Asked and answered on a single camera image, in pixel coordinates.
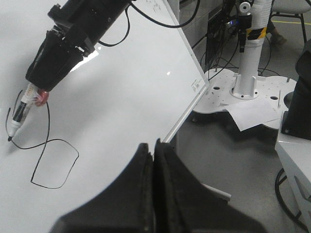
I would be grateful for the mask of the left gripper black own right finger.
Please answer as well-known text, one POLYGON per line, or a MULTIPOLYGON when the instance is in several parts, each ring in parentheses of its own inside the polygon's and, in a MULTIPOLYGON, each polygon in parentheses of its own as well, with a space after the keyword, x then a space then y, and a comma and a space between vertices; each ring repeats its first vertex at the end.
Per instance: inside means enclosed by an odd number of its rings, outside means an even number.
POLYGON ((154 153, 154 209, 158 233, 265 233, 255 219, 205 188, 168 143, 154 153))

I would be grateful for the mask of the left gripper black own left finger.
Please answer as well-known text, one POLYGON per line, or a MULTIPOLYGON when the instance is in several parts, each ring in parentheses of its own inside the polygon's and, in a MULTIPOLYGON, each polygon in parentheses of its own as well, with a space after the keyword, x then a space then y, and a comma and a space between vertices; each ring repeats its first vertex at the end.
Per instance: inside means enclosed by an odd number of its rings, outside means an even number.
POLYGON ((153 159, 141 143, 122 173, 103 192, 61 216, 52 233, 152 233, 153 159))

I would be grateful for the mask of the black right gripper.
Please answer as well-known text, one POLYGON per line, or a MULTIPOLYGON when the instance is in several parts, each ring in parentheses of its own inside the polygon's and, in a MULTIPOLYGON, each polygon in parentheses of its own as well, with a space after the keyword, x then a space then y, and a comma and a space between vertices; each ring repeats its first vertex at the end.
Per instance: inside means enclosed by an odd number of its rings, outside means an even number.
MULTIPOLYGON (((127 0, 69 0, 62 7, 54 5, 48 16, 65 40, 85 52, 94 46, 107 44, 100 39, 122 12, 127 12, 127 0)), ((51 91, 80 61, 83 54, 70 46, 55 30, 47 31, 46 38, 29 66, 26 80, 45 91, 51 91)))

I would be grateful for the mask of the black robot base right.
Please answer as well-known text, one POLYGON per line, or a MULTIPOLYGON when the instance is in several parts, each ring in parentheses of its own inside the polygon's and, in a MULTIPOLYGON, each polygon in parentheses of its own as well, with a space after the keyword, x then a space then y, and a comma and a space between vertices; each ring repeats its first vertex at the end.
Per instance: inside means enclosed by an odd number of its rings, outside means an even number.
POLYGON ((289 110, 283 115, 281 132, 303 139, 311 139, 311 41, 308 40, 298 58, 296 82, 289 110))

